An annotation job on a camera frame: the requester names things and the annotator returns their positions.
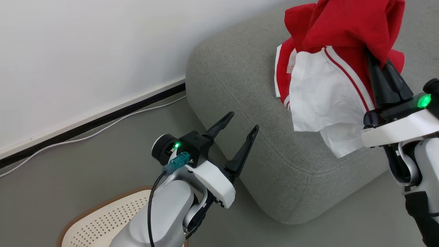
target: black cable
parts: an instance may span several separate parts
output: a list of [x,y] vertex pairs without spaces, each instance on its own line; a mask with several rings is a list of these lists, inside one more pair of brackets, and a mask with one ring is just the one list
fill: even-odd
[[166,171],[162,172],[160,176],[157,178],[157,180],[154,182],[154,185],[151,189],[151,194],[149,194],[149,201],[148,201],[148,235],[149,235],[149,243],[151,244],[151,247],[155,247],[154,241],[152,240],[152,231],[151,231],[151,205],[152,205],[152,197],[154,196],[155,188],[158,185],[158,182],[165,176]]

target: black baseboard strip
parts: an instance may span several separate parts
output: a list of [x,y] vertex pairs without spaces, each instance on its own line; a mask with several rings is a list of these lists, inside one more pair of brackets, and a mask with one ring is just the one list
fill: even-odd
[[185,90],[186,90],[186,85],[183,83],[181,85],[178,85],[176,87],[168,89],[168,90],[166,90],[164,92],[156,94],[156,95],[154,95],[154,96],[152,96],[150,98],[147,98],[147,99],[145,99],[145,100],[143,100],[141,102],[129,105],[129,106],[125,107],[125,108],[122,108],[122,109],[117,110],[117,111],[115,111],[113,113],[110,113],[108,115],[105,115],[103,117],[95,119],[95,120],[93,120],[91,122],[88,122],[88,123],[86,123],[84,125],[76,127],[76,128],[74,128],[72,130],[69,130],[69,131],[67,131],[67,132],[65,132],[63,134],[60,134],[60,135],[57,135],[57,136],[55,136],[53,138],[45,140],[45,141],[43,141],[43,142],[41,142],[39,144],[36,144],[36,145],[34,145],[34,146],[30,147],[30,148],[26,148],[26,149],[24,149],[24,150],[22,150],[22,151],[20,151],[18,153],[15,153],[13,155],[10,155],[10,156],[8,156],[6,158],[1,159],[0,160],[0,169],[3,168],[3,167],[6,167],[8,165],[11,165],[11,164],[13,164],[13,163],[15,163],[17,161],[20,161],[22,159],[25,159],[25,158],[31,156],[32,154],[36,153],[38,150],[43,149],[43,148],[45,148],[47,146],[50,146],[50,145],[53,145],[53,144],[56,144],[56,143],[60,143],[60,142],[65,142],[65,141],[67,141],[67,140],[69,140],[69,139],[71,139],[71,138],[73,138],[75,136],[83,134],[83,133],[85,133],[85,132],[87,132],[89,130],[92,130],[92,129],[94,129],[96,127],[99,127],[99,126],[101,126],[103,124],[106,124],[106,123],[108,123],[110,121],[113,121],[115,119],[123,117],[123,116],[125,116],[127,114],[133,113],[133,112],[135,112],[137,110],[140,110],[140,109],[144,108],[145,106],[148,106],[148,105],[150,105],[152,103],[161,101],[161,100],[163,100],[163,99],[165,99],[167,97],[170,97],[172,95],[178,94],[178,93],[183,92]]

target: white wall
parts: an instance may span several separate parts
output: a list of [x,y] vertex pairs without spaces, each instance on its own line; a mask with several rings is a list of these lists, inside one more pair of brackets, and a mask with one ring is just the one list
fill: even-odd
[[199,41],[280,1],[3,1],[0,158],[184,76]]

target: gray ottoman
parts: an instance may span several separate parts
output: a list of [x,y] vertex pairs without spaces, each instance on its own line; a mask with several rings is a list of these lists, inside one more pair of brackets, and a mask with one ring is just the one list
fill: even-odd
[[[235,112],[216,139],[228,159],[252,127],[260,126],[241,179],[262,210],[285,224],[317,217],[387,169],[387,159],[379,148],[363,148],[336,159],[319,133],[294,132],[290,112],[275,98],[275,51],[289,37],[284,11],[303,3],[281,4],[203,41],[193,51],[186,72],[187,98],[204,126]],[[422,41],[414,38],[428,33],[418,26],[426,25],[428,9],[407,4],[398,43],[402,46],[396,45],[406,54],[403,76],[415,93],[434,76],[436,68],[429,53],[434,39],[419,46],[416,42]],[[411,34],[422,30],[425,33]]]

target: pile of clothes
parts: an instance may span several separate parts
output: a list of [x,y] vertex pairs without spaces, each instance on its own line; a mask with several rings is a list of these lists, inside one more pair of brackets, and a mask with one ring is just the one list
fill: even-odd
[[294,131],[319,131],[338,157],[361,147],[363,116],[375,109],[366,48],[401,73],[392,50],[404,0],[320,0],[285,12],[291,38],[277,47],[276,97],[291,110]]

